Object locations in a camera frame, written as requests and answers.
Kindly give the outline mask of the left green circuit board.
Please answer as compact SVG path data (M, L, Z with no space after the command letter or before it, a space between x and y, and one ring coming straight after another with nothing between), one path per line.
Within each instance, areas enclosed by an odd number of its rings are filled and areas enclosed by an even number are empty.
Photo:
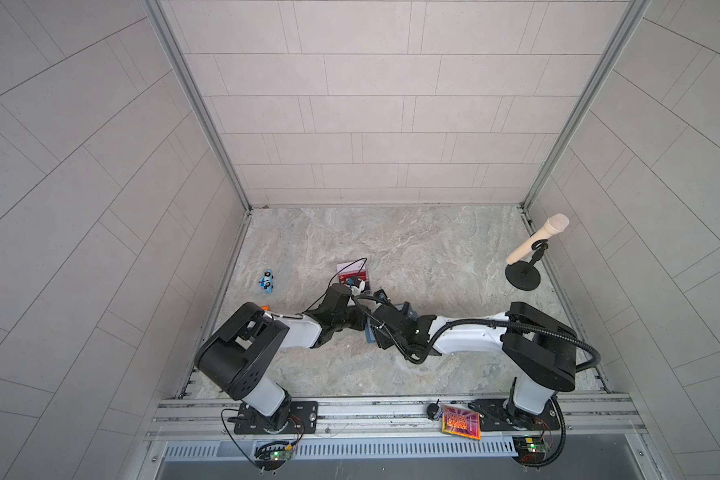
M274 471L289 461L295 451L291 442L274 441L258 447L254 452L257 467L264 471Z

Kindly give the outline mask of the small black knob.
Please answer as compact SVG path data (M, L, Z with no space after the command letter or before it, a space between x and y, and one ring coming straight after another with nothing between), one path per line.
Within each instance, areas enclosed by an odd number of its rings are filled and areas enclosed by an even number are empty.
M440 405L440 401L437 400L436 402L429 403L426 406L426 417L431 421L438 421L442 416L442 408Z

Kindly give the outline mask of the blue toy car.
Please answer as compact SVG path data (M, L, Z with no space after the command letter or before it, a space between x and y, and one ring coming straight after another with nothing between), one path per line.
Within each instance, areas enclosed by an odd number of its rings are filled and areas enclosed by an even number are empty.
M265 270L262 277L259 280L259 286L266 293L271 293L274 288L273 282L274 282L274 276L273 276L272 271Z

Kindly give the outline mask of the green circuit board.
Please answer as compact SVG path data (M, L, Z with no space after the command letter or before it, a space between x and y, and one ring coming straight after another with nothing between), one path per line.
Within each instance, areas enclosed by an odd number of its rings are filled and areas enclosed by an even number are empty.
M254 452L257 467L264 471L274 471L289 461L295 451L291 442L274 441L258 447Z
M538 464L545 460L550 452L550 445L540 436L512 438L517 456L514 460L519 464Z

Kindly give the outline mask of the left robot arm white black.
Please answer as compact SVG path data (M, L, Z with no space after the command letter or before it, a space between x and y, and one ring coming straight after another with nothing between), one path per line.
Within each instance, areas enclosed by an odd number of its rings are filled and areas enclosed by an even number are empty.
M344 329L362 331L366 308L352 299L349 287L328 287L318 305L284 315L253 302L239 307L197 351L195 367L222 392L253 411L254 423L269 433L289 423L291 395L266 375L278 351L314 349Z

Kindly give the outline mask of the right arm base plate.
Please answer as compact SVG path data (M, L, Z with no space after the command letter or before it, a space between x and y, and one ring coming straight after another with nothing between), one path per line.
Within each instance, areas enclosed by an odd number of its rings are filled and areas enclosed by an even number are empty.
M561 414L554 401L555 398L549 399L540 414L511 407L508 398L477 399L467 406L479 414L482 432L541 432L561 429Z

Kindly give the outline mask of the blue card holder wallet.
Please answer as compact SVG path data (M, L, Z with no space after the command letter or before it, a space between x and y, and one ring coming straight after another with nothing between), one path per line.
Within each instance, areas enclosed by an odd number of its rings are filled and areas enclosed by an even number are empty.
M375 344L376 343L375 328L373 325L373 321L371 319L366 320L364 332L365 332L366 342L368 344Z

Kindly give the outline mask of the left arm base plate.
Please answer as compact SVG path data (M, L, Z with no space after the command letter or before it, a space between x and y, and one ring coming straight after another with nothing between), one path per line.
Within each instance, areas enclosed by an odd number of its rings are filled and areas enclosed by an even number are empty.
M272 416L264 416L246 403L227 418L236 435L314 434L319 404L316 401L291 401Z

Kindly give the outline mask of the pink orange patterned card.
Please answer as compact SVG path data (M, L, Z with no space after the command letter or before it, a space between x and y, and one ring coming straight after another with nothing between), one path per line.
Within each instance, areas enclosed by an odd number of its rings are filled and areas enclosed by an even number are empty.
M441 432L471 440L480 440L480 414L468 409L446 405L442 408Z

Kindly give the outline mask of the beige microphone on stand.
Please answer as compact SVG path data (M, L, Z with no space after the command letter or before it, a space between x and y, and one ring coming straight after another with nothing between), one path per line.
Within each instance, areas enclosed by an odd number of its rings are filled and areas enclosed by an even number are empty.
M536 264L541 261L548 249L549 240L562 233L570 224L570 219L558 213L546 222L506 259L505 278L522 291L535 290L541 283L541 275Z

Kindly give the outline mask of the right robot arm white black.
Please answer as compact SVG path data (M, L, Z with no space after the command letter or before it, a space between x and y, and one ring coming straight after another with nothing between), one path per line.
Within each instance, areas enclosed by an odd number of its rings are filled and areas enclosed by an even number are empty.
M524 303L508 311L477 318L419 316L408 303L393 304L379 290L357 301L375 304L367 311L376 342L394 346L412 364L432 356L463 352L503 354L522 375L513 381L499 419L514 429L530 430L554 410L559 392L576 388L576 375L599 365L601 354L580 340L567 325Z

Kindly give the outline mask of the right green circuit board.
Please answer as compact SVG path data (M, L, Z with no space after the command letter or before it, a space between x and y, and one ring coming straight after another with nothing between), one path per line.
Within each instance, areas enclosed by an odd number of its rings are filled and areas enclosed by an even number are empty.
M545 460L550 452L550 445L540 436L512 438L517 456L514 460L519 464L538 464Z

